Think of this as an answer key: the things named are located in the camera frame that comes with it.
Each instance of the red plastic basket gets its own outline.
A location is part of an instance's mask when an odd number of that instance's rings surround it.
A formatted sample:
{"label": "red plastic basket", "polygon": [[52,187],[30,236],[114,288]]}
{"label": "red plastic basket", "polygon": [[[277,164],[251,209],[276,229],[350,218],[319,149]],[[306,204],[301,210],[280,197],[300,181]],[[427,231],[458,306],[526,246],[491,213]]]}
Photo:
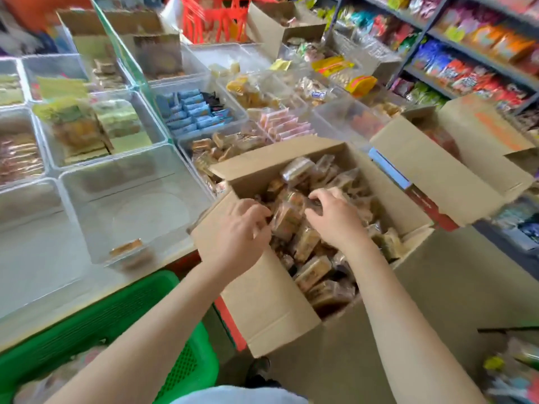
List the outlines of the red plastic basket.
{"label": "red plastic basket", "polygon": [[277,3],[277,0],[231,0],[230,8],[223,7],[223,0],[181,0],[183,3],[183,34],[193,43],[203,43],[205,26],[210,29],[218,25],[216,42],[221,42],[224,34],[225,42],[232,37],[241,41],[247,21],[248,6],[240,7],[240,1],[263,1]]}

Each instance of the store shelf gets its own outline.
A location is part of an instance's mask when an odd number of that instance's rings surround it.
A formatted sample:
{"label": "store shelf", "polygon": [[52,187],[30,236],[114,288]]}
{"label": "store shelf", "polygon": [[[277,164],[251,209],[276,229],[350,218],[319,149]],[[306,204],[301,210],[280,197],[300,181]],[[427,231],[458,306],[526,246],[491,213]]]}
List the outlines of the store shelf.
{"label": "store shelf", "polygon": [[442,95],[444,95],[445,97],[448,97],[449,99],[456,99],[459,97],[459,95],[455,94],[455,92],[441,85],[432,76],[428,76],[422,70],[417,69],[412,65],[406,65],[404,67],[404,71],[408,72],[408,74],[417,78],[417,80],[426,83],[432,89],[435,89],[436,91],[440,92]]}
{"label": "store shelf", "polygon": [[427,33],[431,37],[440,40],[444,44],[447,44],[448,46],[456,49],[457,51],[460,51],[463,54],[472,57],[478,62],[481,62],[483,65],[495,69],[500,74],[505,75],[522,85],[528,86],[535,91],[539,91],[539,79],[530,76],[529,74],[517,69],[516,67],[498,61],[487,54],[484,54],[472,47],[467,46],[466,44],[453,42],[449,40],[439,29],[433,28],[430,29]]}
{"label": "store shelf", "polygon": [[365,0],[370,4],[374,4],[378,8],[381,8],[388,13],[394,15],[399,20],[407,22],[408,24],[414,26],[415,28],[424,29],[425,23],[421,20],[418,20],[416,17],[414,17],[412,14],[407,12],[406,10],[394,10],[389,5],[387,5],[386,0]]}
{"label": "store shelf", "polygon": [[499,11],[509,17],[513,17],[516,20],[526,22],[533,27],[539,28],[538,20],[532,17],[528,17],[522,13],[519,13],[516,10],[512,9],[511,6],[505,5],[504,3],[501,3],[497,0],[473,0],[473,1],[476,1],[477,3],[487,6],[489,8],[492,8],[493,10]]}

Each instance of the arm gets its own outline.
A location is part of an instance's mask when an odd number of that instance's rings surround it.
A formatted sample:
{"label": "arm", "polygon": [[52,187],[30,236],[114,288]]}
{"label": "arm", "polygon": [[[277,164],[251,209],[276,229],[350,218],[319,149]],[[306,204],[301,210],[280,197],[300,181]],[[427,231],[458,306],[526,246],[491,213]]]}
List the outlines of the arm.
{"label": "arm", "polygon": [[322,238],[346,256],[360,287],[378,353],[398,404],[485,404],[368,237],[338,189],[316,190],[323,216],[307,210]]}
{"label": "arm", "polygon": [[270,214],[254,200],[236,203],[223,218],[215,259],[189,272],[47,404],[150,404],[212,302],[269,243]]}

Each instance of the hand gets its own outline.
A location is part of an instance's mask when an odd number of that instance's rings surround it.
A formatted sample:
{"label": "hand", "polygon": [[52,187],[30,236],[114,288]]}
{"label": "hand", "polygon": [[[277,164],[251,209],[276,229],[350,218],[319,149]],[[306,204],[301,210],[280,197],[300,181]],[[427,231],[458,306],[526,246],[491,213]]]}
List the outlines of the hand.
{"label": "hand", "polygon": [[239,200],[226,212],[217,233],[213,265],[231,282],[259,260],[271,239],[271,211],[252,199]]}
{"label": "hand", "polygon": [[324,241],[345,252],[345,248],[354,246],[362,237],[368,238],[357,209],[348,203],[340,189],[314,190],[309,198],[322,203],[322,215],[308,208],[305,216]]}

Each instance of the left hand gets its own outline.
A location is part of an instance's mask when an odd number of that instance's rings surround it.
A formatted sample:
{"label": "left hand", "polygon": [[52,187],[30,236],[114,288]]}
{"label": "left hand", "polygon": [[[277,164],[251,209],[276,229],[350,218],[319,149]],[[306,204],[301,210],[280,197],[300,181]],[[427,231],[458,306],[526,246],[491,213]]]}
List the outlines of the left hand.
{"label": "left hand", "polygon": [[253,199],[239,200],[218,228],[212,265],[232,282],[259,260],[271,239],[271,211]]}

